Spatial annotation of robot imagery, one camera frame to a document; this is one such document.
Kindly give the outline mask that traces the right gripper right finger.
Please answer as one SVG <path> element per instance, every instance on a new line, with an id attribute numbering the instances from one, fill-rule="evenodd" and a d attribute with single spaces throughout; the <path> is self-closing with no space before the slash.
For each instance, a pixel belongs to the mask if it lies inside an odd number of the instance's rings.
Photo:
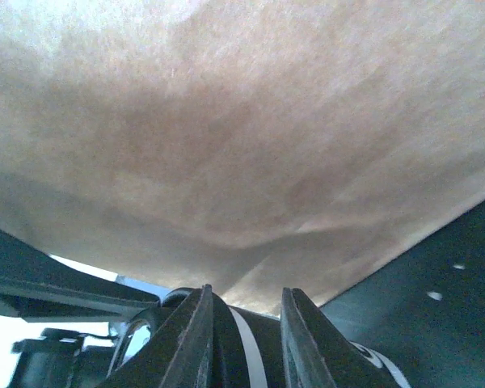
<path id="1" fill-rule="evenodd" d="M 287 387 L 392 386 L 301 289 L 283 289 L 280 333 Z"/>

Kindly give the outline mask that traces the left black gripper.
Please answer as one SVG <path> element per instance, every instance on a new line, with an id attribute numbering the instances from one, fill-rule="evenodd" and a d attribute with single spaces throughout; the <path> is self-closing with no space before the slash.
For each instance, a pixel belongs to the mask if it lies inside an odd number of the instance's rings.
<path id="1" fill-rule="evenodd" d="M 80 272 L 0 230 L 0 315 L 22 319 L 131 319 L 158 308 L 158 296 Z M 13 343 L 11 387 L 96 387 L 115 348 L 99 335 L 45 328 Z"/>

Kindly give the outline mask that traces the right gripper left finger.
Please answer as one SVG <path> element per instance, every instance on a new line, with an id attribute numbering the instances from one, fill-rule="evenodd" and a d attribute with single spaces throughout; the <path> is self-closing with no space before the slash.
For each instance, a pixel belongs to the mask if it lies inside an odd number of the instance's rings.
<path id="1" fill-rule="evenodd" d="M 194 289 L 136 355 L 102 387 L 208 387 L 213 362 L 213 293 Z"/>

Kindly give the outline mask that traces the single white paper cup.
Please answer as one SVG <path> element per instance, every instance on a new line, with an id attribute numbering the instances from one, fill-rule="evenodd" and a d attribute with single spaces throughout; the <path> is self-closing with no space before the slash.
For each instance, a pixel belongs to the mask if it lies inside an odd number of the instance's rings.
<path id="1" fill-rule="evenodd" d="M 228 306 L 214 297 L 214 387 L 287 387 L 280 317 Z M 408 387 L 399 367 L 380 352 L 352 342 L 374 366 L 392 377 L 391 387 Z"/>

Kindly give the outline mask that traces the brown paper bag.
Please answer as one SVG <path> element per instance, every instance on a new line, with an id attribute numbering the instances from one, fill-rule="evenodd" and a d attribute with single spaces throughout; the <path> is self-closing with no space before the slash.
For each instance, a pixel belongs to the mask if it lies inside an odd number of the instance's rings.
<path id="1" fill-rule="evenodd" d="M 275 314 L 485 200 L 485 1 L 0 1 L 0 228 Z"/>

